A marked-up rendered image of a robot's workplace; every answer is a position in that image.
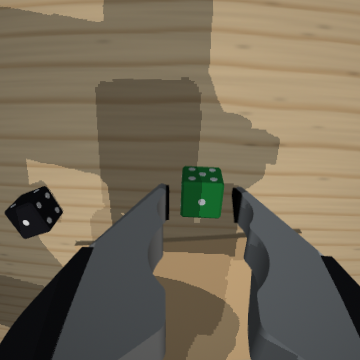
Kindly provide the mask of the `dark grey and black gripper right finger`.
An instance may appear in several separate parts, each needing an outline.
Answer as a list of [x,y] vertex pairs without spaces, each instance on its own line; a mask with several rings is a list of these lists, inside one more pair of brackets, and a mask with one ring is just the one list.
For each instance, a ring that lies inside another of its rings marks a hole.
[[360,360],[358,283],[242,187],[232,204],[248,236],[251,360]]

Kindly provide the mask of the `tan square mat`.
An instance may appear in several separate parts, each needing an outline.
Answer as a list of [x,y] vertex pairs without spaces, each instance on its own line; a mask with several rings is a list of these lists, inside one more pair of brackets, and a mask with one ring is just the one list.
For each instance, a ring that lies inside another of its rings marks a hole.
[[166,291],[163,360],[251,359],[251,269],[242,234],[163,238],[154,276]]

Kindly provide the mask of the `green die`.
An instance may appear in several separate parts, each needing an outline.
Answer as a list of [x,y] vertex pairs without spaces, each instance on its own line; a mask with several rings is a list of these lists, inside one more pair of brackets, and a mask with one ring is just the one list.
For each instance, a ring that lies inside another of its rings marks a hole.
[[182,217],[221,217],[224,182],[217,167],[185,166],[182,171]]

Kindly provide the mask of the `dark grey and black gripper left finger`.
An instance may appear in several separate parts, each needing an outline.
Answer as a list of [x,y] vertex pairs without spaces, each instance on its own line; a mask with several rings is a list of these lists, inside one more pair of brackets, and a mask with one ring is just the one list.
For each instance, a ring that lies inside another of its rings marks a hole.
[[163,360],[166,294],[152,272],[166,220],[161,183],[58,272],[1,341],[0,360]]

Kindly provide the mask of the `black die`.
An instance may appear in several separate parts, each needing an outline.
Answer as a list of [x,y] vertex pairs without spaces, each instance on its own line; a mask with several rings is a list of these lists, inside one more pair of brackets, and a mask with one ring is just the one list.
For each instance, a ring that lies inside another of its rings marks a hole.
[[5,211],[5,215],[24,239],[50,232],[62,213],[45,186],[22,194]]

